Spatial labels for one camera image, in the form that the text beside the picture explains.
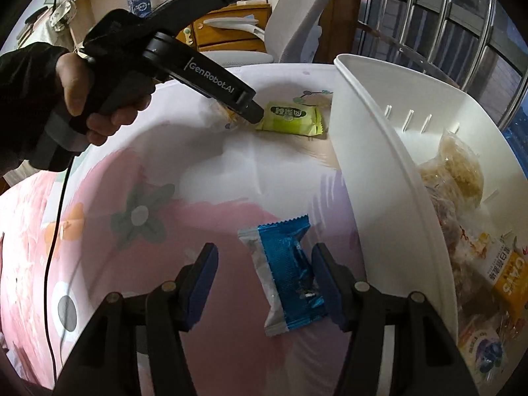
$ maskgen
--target white storage bin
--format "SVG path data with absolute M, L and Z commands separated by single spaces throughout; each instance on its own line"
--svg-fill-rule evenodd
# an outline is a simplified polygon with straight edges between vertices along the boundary
M 483 204 L 501 233 L 528 245 L 528 181 L 508 143 L 469 95 L 422 73 L 339 55 L 329 123 L 354 209 L 370 283 L 385 293 L 425 293 L 457 338 L 451 266 L 434 208 L 416 171 L 433 158 L 444 129 L 479 157 Z M 495 395 L 528 347 L 528 331 L 507 346 Z

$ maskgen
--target gray chair backrest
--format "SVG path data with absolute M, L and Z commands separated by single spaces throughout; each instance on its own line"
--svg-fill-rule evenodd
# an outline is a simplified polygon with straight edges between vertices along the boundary
M 266 52 L 275 62 L 295 63 L 308 33 L 330 0 L 279 0 L 264 36 Z

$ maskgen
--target hand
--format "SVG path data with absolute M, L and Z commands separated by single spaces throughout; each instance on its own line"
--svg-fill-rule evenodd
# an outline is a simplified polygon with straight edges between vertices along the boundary
M 55 67 L 59 83 L 64 88 L 64 101 L 72 116 L 83 112 L 88 92 L 91 88 L 91 72 L 86 62 L 77 54 L 62 55 Z M 111 116 L 92 113 L 86 120 L 88 141 L 96 146 L 105 143 L 121 125 L 130 125 L 136 120 L 137 112 L 146 109 L 150 104 L 150 95 L 133 105 L 117 109 Z

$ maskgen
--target metal screw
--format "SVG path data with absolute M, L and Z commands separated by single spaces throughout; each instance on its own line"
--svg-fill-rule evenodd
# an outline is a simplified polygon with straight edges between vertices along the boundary
M 354 284 L 354 287 L 358 292 L 368 292 L 370 290 L 370 284 L 366 281 L 358 281 Z
M 114 304 L 114 303 L 116 303 L 120 298 L 121 298 L 121 295 L 120 295 L 118 292 L 112 292 L 112 293 L 109 293 L 109 294 L 106 296 L 106 301 L 107 301 L 109 304 Z
M 411 293 L 411 299 L 417 304 L 423 304 L 426 301 L 426 297 L 421 292 Z
M 162 284 L 163 292 L 172 292 L 176 289 L 176 283 L 173 281 L 166 281 Z

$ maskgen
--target floral tablecloth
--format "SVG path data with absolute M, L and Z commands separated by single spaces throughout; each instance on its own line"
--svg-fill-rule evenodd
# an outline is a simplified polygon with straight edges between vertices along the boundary
M 334 66 L 232 71 L 257 91 L 260 105 L 316 104 L 328 120 Z M 28 375 L 49 387 L 43 275 L 63 178 L 41 172 L 0 197 L 2 331 Z M 48 285 L 59 369 L 108 292 L 149 292 L 214 242 L 220 263 L 204 314 L 182 334 L 198 393 L 332 394 L 349 336 L 326 318 L 266 337 L 269 305 L 237 237 L 239 229 L 306 213 L 306 251 L 325 242 L 364 276 L 352 207 L 327 138 L 234 129 L 215 101 L 176 81 L 158 86 L 133 125 L 75 160 Z M 152 394 L 145 353 L 138 361 L 143 394 Z

